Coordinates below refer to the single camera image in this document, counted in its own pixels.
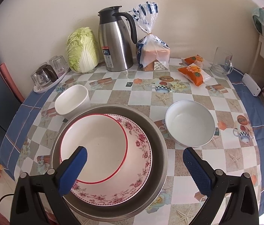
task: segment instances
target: blue gripper pad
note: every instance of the blue gripper pad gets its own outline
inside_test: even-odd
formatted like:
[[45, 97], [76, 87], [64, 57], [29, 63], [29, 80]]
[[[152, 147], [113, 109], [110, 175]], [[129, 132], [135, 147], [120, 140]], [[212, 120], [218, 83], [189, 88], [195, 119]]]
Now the blue gripper pad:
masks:
[[212, 180], [188, 148], [186, 148], [183, 152], [183, 162], [190, 172], [190, 175], [200, 193], [209, 197], [212, 192]]
[[76, 153], [76, 151], [71, 155], [69, 159], [64, 160], [65, 162], [72, 159], [72, 162], [69, 163], [67, 169], [59, 178], [58, 192], [60, 195], [65, 195], [70, 192], [74, 182], [76, 181], [78, 175], [80, 174], [87, 161], [86, 148], [82, 147], [78, 153]]

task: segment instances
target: red rim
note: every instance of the red rim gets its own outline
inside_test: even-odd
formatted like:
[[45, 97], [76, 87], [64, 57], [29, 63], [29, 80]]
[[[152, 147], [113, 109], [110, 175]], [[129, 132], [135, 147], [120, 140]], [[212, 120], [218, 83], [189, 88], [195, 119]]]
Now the red rim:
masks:
[[88, 117], [88, 116], [92, 116], [92, 115], [103, 115], [103, 116], [106, 116], [106, 117], [108, 117], [108, 118], [111, 118], [112, 120], [114, 120], [114, 121], [115, 121], [115, 122], [121, 127], [121, 129], [122, 129], [123, 132], [124, 132], [125, 138], [126, 138], [126, 152], [125, 152], [125, 156], [124, 156], [124, 158], [123, 158], [121, 164], [119, 165], [119, 167], [116, 169], [116, 171], [115, 171], [113, 174], [111, 174], [109, 177], [107, 177], [107, 178], [105, 178], [105, 179], [103, 179], [103, 180], [101, 180], [101, 181], [97, 181], [97, 182], [84, 182], [84, 181], [81, 181], [81, 180], [76, 179], [78, 182], [81, 182], [81, 183], [84, 183], [84, 184], [98, 184], [98, 183], [102, 183], [102, 182], [104, 182], [104, 181], [106, 181], [106, 180], [112, 178], [112, 177], [113, 177], [113, 176], [114, 176], [114, 175], [120, 170], [120, 168], [121, 168], [122, 165], [124, 164], [124, 161], [126, 160], [127, 153], [128, 153], [128, 138], [127, 138], [126, 132], [125, 132], [124, 128], [122, 127], [122, 125], [121, 125], [117, 120], [115, 120], [114, 118], [112, 118], [112, 117], [110, 117], [110, 116], [107, 116], [107, 115], [105, 115], [105, 114], [101, 114], [101, 113], [94, 113], [94, 114], [89, 114], [89, 115], [86, 115], [86, 116], [82, 116], [82, 117], [77, 117], [77, 118], [75, 118], [75, 119], [74, 119], [74, 120], [73, 120], [68, 126], [66, 126], [66, 128], [62, 131], [62, 133], [61, 133], [61, 135], [60, 135], [60, 137], [59, 137], [59, 139], [58, 139], [58, 141], [57, 141], [57, 143], [60, 142], [60, 147], [59, 147], [59, 157], [60, 157], [60, 161], [62, 161], [62, 160], [61, 160], [61, 144], [62, 144], [62, 140], [63, 140], [63, 138], [64, 138], [66, 132], [67, 132], [67, 131], [69, 130], [69, 128], [70, 128], [75, 122], [77, 122], [78, 120], [80, 120], [80, 119], [82, 119], [82, 118], [85, 118], [85, 117]]

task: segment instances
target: floral plate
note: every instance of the floral plate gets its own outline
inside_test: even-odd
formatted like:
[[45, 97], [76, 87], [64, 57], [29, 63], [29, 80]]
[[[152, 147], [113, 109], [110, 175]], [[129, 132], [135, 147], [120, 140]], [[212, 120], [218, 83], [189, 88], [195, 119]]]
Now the floral plate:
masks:
[[132, 120], [106, 114], [117, 120], [128, 137], [128, 154], [121, 169], [109, 180], [98, 184], [76, 181], [71, 192], [79, 199], [97, 206], [113, 206], [136, 195], [149, 177], [152, 166], [151, 146], [142, 129]]

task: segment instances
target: thermos label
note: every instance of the thermos label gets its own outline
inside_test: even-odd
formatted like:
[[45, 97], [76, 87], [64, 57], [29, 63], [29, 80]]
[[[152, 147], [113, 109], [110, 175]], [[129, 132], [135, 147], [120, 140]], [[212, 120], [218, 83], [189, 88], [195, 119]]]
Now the thermos label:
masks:
[[103, 51], [106, 67], [113, 68], [113, 63], [112, 63], [109, 47], [102, 46], [102, 51]]

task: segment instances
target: blue striped plastic bag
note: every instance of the blue striped plastic bag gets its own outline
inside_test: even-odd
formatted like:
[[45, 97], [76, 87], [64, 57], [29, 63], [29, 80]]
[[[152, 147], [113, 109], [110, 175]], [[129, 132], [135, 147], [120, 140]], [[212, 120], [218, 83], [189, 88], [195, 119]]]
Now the blue striped plastic bag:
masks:
[[[152, 28], [158, 17], [158, 5], [154, 2], [139, 4], [128, 13], [134, 18], [135, 24], [147, 35], [136, 43], [137, 61], [139, 67], [146, 67], [158, 60], [161, 66], [169, 68], [170, 49], [168, 45], [152, 34]], [[154, 70], [164, 69], [155, 62]]]

